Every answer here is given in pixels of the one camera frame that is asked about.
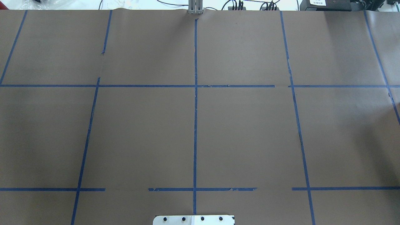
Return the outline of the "black labelled device box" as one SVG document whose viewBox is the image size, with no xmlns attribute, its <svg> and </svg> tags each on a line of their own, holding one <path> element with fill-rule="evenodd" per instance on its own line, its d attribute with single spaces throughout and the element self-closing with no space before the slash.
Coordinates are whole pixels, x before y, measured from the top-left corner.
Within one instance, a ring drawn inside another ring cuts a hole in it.
<svg viewBox="0 0 400 225">
<path fill-rule="evenodd" d="M 300 11 L 352 11 L 350 0 L 303 0 Z"/>
</svg>

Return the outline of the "aluminium frame post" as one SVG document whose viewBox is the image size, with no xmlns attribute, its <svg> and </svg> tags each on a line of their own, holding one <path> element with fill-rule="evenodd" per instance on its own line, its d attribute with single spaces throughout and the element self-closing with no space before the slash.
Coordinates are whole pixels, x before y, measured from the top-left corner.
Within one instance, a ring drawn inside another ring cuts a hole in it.
<svg viewBox="0 0 400 225">
<path fill-rule="evenodd" d="M 189 14 L 203 14 L 203 0 L 189 0 L 188 1 L 188 13 Z"/>
</svg>

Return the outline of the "black usb hub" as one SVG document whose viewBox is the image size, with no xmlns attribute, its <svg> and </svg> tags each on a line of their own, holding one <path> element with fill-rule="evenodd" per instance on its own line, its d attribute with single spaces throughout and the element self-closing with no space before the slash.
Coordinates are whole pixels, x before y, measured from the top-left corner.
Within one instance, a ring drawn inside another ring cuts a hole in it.
<svg viewBox="0 0 400 225">
<path fill-rule="evenodd" d="M 230 0 L 232 2 L 232 6 L 227 6 L 227 10 L 229 11 L 244 11 L 246 8 L 244 7 L 244 1 L 242 0 Z"/>
</svg>

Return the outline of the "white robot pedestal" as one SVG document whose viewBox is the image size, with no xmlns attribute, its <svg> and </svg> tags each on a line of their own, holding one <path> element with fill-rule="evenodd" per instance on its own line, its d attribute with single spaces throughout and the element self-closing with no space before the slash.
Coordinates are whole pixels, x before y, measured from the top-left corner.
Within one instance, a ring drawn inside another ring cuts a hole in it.
<svg viewBox="0 0 400 225">
<path fill-rule="evenodd" d="M 234 225 L 234 215 L 162 215 L 153 225 Z"/>
</svg>

